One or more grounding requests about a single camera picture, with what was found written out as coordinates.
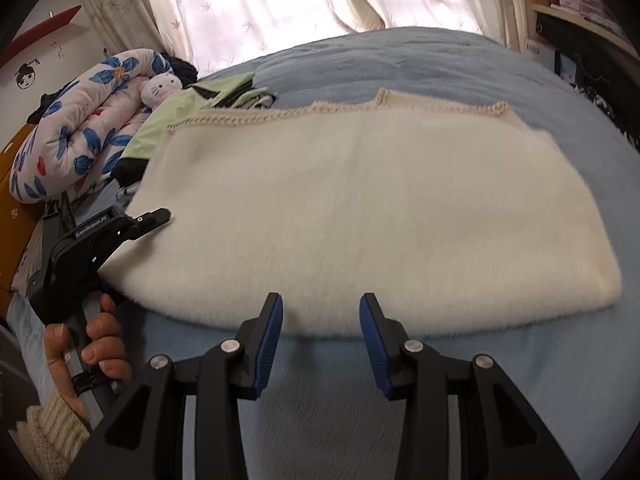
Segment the person's left hand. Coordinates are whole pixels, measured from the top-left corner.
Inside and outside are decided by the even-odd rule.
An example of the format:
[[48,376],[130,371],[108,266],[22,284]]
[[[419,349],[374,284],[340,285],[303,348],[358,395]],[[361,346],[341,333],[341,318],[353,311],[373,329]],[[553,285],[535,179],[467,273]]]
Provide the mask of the person's left hand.
[[[100,297],[100,310],[87,322],[86,334],[90,342],[79,353],[81,362],[88,367],[98,366],[111,380],[129,384],[134,373],[127,360],[122,326],[116,318],[114,300],[107,294]],[[65,324],[48,325],[43,333],[44,356],[56,391],[72,411],[92,427],[90,413],[86,410],[85,402],[75,392],[72,375],[66,364],[65,351],[71,342],[72,335]]]

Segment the cream knit sleeve forearm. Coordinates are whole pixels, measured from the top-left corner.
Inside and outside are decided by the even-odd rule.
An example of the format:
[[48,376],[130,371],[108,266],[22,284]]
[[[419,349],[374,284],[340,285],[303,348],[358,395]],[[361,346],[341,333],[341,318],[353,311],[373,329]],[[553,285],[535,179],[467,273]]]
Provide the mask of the cream knit sleeve forearm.
[[30,406],[11,436],[40,479],[63,479],[90,437],[86,425],[58,390],[43,405]]

